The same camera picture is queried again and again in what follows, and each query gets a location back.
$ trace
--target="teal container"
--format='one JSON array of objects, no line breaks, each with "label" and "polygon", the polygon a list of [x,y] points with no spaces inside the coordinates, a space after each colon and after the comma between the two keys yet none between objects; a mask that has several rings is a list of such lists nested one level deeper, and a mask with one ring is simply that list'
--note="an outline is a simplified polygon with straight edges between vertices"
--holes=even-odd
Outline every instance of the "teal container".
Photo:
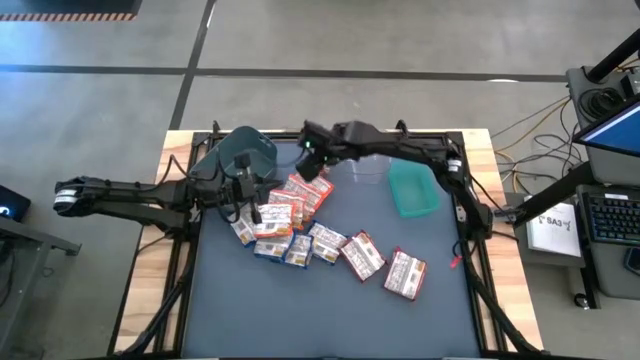
[{"label": "teal container", "polygon": [[424,216],[440,205],[433,172],[428,166],[393,159],[389,184],[398,212],[402,217]]}]

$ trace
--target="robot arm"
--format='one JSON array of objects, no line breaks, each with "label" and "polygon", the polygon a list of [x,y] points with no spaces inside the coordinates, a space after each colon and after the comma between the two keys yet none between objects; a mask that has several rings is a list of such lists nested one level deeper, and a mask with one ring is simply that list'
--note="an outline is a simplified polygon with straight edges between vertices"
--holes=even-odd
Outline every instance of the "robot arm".
[{"label": "robot arm", "polygon": [[[218,155],[210,152],[203,161],[209,156]],[[155,225],[168,233],[186,228],[194,206],[220,208],[233,205],[237,214],[241,204],[248,202],[252,219],[257,224],[261,219],[255,203],[266,198],[264,194],[281,182],[252,174],[250,165],[249,154],[239,153],[235,158],[237,174],[226,174],[219,165],[220,169],[208,179],[187,175],[182,180],[156,185],[77,177],[56,184],[53,208],[60,216],[103,214],[142,225]]]},{"label": "robot arm", "polygon": [[491,238],[492,211],[478,201],[466,175],[462,149],[447,136],[434,134],[424,139],[408,139],[400,133],[382,133],[373,125],[360,121],[335,124],[331,130],[305,121],[298,143],[310,151],[310,155],[296,166],[307,181],[318,176],[325,164],[358,160],[373,154],[425,164],[433,170],[440,186],[455,195],[468,230],[482,238]]}]

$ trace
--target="keyboard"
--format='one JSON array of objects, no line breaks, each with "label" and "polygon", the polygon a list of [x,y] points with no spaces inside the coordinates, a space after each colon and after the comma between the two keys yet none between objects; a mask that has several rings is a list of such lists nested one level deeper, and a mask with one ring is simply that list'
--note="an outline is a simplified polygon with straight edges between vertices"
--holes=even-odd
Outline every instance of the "keyboard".
[{"label": "keyboard", "polygon": [[580,186],[578,197],[594,242],[640,246],[640,191]]}]

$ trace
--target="monitor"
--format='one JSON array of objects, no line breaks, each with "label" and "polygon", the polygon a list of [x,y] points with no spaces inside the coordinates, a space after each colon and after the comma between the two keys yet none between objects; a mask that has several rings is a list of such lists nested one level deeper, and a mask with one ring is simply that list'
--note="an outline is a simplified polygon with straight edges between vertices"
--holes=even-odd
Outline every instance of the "monitor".
[{"label": "monitor", "polygon": [[603,119],[582,129],[573,142],[640,156],[640,95],[629,98]]},{"label": "monitor", "polygon": [[22,221],[31,200],[0,185],[0,216]]}]

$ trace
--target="snack bag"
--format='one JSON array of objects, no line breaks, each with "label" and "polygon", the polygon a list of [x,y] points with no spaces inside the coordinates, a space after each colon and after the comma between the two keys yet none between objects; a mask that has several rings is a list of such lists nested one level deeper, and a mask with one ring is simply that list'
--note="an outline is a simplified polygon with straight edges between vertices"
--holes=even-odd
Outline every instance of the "snack bag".
[{"label": "snack bag", "polygon": [[302,222],[304,221],[304,204],[306,196],[298,195],[291,191],[285,190],[271,190],[269,192],[270,204],[294,204],[295,210],[293,212],[293,227],[298,230],[303,229]]},{"label": "snack bag", "polygon": [[427,263],[407,255],[399,247],[393,252],[385,289],[413,301],[418,296],[427,273]]},{"label": "snack bag", "polygon": [[311,220],[311,217],[316,212],[316,206],[320,206],[319,204],[322,203],[322,194],[312,186],[296,180],[293,175],[289,175],[287,182],[284,184],[284,190],[306,197],[304,204],[304,221]]},{"label": "snack bag", "polygon": [[289,250],[284,257],[285,264],[306,269],[311,261],[313,236],[295,234]]},{"label": "snack bag", "polygon": [[293,204],[265,204],[258,206],[262,222],[254,225],[253,235],[259,239],[293,234],[291,219],[294,210],[295,205]]},{"label": "snack bag", "polygon": [[274,262],[282,262],[284,256],[291,246],[294,234],[285,236],[276,236],[256,240],[256,246],[253,248],[253,254],[256,257],[269,259]]},{"label": "snack bag", "polygon": [[[236,215],[232,214],[228,217],[230,221],[235,220]],[[231,228],[238,235],[244,247],[251,246],[255,243],[256,237],[253,235],[253,221],[251,220],[251,207],[246,204],[240,209],[240,217],[235,223],[231,223]]]},{"label": "snack bag", "polygon": [[338,251],[346,242],[347,237],[321,225],[317,221],[313,222],[309,229],[309,235],[313,236],[313,255],[333,265],[338,260]]},{"label": "snack bag", "polygon": [[314,189],[316,189],[320,194],[322,194],[323,198],[326,198],[327,196],[329,196],[329,194],[331,194],[334,188],[333,184],[330,183],[327,179],[323,178],[322,176],[316,176],[316,178],[311,180],[311,182],[306,182],[302,178],[302,176],[300,176],[300,174],[298,173],[294,174],[293,177],[303,184],[313,186]]},{"label": "snack bag", "polygon": [[349,241],[340,248],[351,269],[364,282],[386,263],[385,258],[376,249],[371,236],[360,231],[352,236]]}]

